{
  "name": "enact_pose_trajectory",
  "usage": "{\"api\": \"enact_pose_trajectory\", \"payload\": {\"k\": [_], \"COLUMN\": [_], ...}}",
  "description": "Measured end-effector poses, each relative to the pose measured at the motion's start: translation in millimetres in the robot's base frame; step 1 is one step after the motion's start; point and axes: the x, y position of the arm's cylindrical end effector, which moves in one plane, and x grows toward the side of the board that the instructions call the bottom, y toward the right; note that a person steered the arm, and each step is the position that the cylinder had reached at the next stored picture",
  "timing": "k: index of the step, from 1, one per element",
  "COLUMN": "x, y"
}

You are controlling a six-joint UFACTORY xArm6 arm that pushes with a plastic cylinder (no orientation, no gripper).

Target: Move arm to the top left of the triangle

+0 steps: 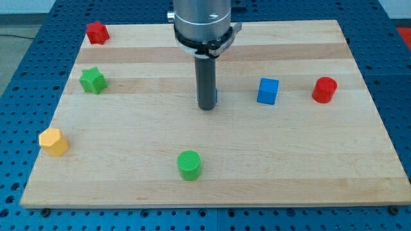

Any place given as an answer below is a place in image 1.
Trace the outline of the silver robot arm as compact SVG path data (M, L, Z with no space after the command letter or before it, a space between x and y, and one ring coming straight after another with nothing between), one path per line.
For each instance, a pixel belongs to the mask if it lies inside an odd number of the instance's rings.
M231 25L231 0L174 0L177 35L193 42L224 36Z

